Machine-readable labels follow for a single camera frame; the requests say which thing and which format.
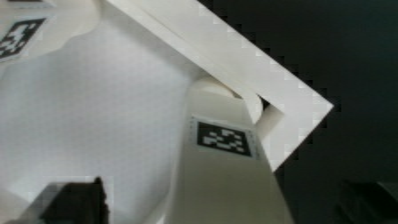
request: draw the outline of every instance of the black and white square marker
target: black and white square marker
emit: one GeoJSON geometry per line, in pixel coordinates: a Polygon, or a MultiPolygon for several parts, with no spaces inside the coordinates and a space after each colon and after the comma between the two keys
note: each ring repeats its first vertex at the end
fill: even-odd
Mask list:
{"type": "Polygon", "coordinates": [[[244,131],[198,122],[198,145],[253,157],[244,131]]]}
{"type": "Polygon", "coordinates": [[[17,56],[29,44],[47,19],[26,20],[15,23],[0,41],[0,60],[17,56]]]}

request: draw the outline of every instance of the black object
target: black object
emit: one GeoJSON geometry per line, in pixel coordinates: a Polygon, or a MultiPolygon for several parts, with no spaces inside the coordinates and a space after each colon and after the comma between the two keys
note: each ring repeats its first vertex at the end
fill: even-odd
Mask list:
{"type": "Polygon", "coordinates": [[[342,184],[337,224],[398,224],[398,200],[381,183],[342,184]]]}
{"type": "Polygon", "coordinates": [[[20,219],[8,224],[109,224],[104,181],[51,184],[20,219]]]}
{"type": "Polygon", "coordinates": [[[109,224],[102,178],[93,184],[70,183],[42,215],[47,224],[109,224]]]}

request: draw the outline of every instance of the white plastic panel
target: white plastic panel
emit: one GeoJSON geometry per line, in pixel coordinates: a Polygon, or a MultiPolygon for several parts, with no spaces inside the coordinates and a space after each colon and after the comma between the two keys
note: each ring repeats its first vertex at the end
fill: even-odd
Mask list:
{"type": "Polygon", "coordinates": [[[113,223],[143,223],[170,190],[182,105],[202,76],[202,68],[109,4],[93,33],[61,51],[10,66],[0,189],[19,202],[15,214],[51,182],[91,182],[100,175],[113,223]]]}
{"type": "Polygon", "coordinates": [[[242,98],[257,93],[271,102],[257,125],[276,170],[333,104],[196,0],[109,1],[242,98]]]}

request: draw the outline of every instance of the black background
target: black background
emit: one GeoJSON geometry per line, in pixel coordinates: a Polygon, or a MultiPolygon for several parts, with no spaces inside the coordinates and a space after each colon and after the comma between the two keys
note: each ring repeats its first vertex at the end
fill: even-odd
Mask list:
{"type": "Polygon", "coordinates": [[[337,105],[278,170],[297,223],[329,224],[340,181],[398,182],[398,1],[202,2],[337,105]]]}

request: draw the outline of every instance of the dark background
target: dark background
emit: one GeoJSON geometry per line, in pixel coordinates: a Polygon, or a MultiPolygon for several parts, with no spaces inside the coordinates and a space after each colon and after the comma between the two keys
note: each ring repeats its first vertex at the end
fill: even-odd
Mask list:
{"type": "Polygon", "coordinates": [[[331,224],[338,184],[398,182],[398,1],[202,0],[337,108],[278,170],[299,224],[331,224]]]}

